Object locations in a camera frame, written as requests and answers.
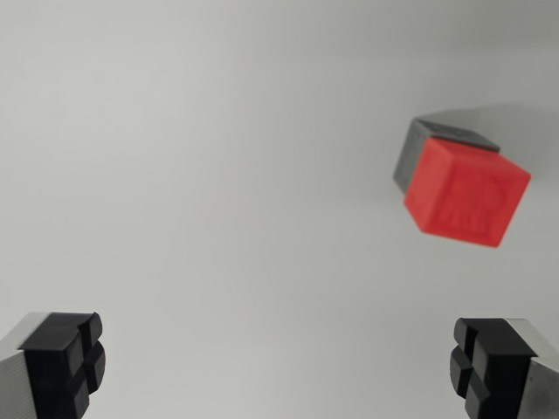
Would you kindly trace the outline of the black-tipped silver gripper left finger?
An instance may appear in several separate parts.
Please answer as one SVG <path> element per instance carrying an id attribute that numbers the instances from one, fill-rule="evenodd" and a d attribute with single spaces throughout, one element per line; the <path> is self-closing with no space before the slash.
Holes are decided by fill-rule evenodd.
<path id="1" fill-rule="evenodd" d="M 26 314 L 1 339 L 1 417 L 84 416 L 103 380 L 98 313 Z"/>

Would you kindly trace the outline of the black-tipped silver gripper right finger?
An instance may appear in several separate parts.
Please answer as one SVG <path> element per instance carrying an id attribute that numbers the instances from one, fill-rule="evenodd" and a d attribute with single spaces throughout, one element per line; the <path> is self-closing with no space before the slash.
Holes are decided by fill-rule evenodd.
<path id="1" fill-rule="evenodd" d="M 450 355 L 470 418 L 557 418 L 558 350 L 526 319 L 457 319 Z"/>

